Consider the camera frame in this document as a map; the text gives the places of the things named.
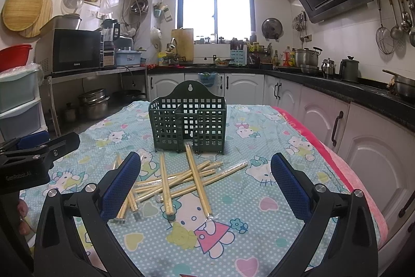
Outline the person left hand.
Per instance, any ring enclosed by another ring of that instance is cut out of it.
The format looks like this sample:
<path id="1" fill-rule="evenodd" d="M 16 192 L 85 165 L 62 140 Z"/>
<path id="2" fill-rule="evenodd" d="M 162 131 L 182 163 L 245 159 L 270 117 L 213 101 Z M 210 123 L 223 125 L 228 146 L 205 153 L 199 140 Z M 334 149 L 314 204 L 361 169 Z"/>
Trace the person left hand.
<path id="1" fill-rule="evenodd" d="M 28 206 L 24 200 L 19 199 L 18 213 L 20 215 L 20 223 L 18 227 L 19 233 L 23 236 L 26 236 L 31 232 L 31 228 L 25 220 L 28 214 Z"/>

